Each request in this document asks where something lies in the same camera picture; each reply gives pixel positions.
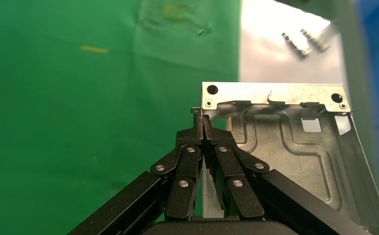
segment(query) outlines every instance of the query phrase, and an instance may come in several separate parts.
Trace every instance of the metal screw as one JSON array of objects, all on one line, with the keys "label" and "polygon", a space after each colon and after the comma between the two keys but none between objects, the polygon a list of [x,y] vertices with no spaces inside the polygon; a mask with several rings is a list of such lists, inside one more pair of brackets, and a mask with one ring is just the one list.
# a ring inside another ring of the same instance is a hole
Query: metal screw
[{"label": "metal screw", "polygon": [[256,167],[257,169],[263,169],[263,168],[264,168],[263,164],[261,164],[261,163],[256,163],[256,164],[255,164],[255,167]]},{"label": "metal screw", "polygon": [[179,182],[179,186],[181,186],[181,187],[183,187],[183,188],[186,188],[186,187],[188,187],[188,182],[185,181],[185,180],[181,180],[181,181]]},{"label": "metal screw", "polygon": [[165,167],[164,167],[163,165],[157,165],[157,166],[155,167],[155,169],[156,169],[157,171],[163,171],[163,170],[165,170]]},{"label": "metal screw", "polygon": [[243,182],[240,180],[234,180],[233,185],[236,186],[237,188],[243,186]]}]

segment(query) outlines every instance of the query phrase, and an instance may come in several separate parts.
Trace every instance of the green backdrop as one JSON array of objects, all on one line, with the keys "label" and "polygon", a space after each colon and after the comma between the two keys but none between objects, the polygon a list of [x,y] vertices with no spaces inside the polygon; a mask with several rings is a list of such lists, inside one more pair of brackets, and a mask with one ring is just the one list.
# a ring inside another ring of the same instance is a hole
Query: green backdrop
[{"label": "green backdrop", "polygon": [[0,234],[65,234],[237,81],[237,0],[0,0]]}]

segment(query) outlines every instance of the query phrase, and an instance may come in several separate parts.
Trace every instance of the round hole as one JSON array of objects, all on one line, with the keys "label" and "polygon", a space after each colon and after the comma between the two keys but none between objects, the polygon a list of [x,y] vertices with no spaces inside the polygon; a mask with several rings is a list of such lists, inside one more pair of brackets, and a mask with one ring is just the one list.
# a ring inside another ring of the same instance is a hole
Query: round hole
[{"label": "round hole", "polygon": [[207,87],[207,92],[208,92],[208,94],[217,94],[218,88],[214,85],[209,85]]},{"label": "round hole", "polygon": [[340,94],[337,94],[337,93],[332,94],[331,99],[336,103],[342,102],[342,96]]}]

